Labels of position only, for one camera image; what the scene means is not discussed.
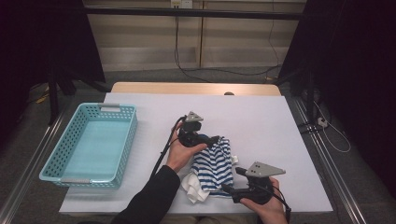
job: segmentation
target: white tabletop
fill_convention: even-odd
[[[254,161],[286,170],[276,178],[293,212],[332,211],[313,162],[283,96],[215,96],[108,93],[105,103],[136,105],[138,125],[122,185],[118,190],[70,188],[60,212],[70,215],[118,213],[149,179],[176,120],[191,110],[204,118],[200,133],[231,141],[237,166]],[[189,171],[185,167],[179,176]],[[247,180],[233,170],[237,188]],[[170,214],[250,213],[232,199],[209,198],[192,204],[180,187]]]

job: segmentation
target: black sleeve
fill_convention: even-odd
[[[168,212],[179,186],[178,175],[164,165],[111,223],[159,223]]]

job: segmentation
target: hand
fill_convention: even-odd
[[[177,130],[181,127],[183,122],[180,122],[176,128],[173,130],[173,135],[171,138],[171,146],[169,149],[168,160],[166,165],[173,169],[176,173],[183,168],[190,158],[197,152],[207,148],[205,143],[199,144],[195,147],[184,147],[180,141],[177,139]]]
[[[279,189],[279,182],[272,177],[270,177],[270,180],[273,186]],[[276,189],[275,194],[280,196],[279,191]],[[275,197],[272,197],[266,204],[257,204],[246,198],[241,199],[240,203],[257,213],[264,224],[288,223],[286,221],[285,212],[283,211],[283,204]]]

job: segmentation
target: fabric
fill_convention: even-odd
[[[191,171],[198,176],[203,191],[210,196],[231,197],[221,190],[221,184],[233,186],[230,140],[221,137],[213,147],[194,155]]]
[[[195,173],[189,173],[181,181],[181,187],[187,191],[187,197],[192,203],[204,202],[209,195],[209,191],[201,189],[201,183]]]
[[[179,186],[178,175],[164,165],[111,223],[160,223],[168,212]]]

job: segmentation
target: blue plastic basket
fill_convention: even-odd
[[[63,187],[119,188],[136,125],[134,105],[81,104],[39,178]]]

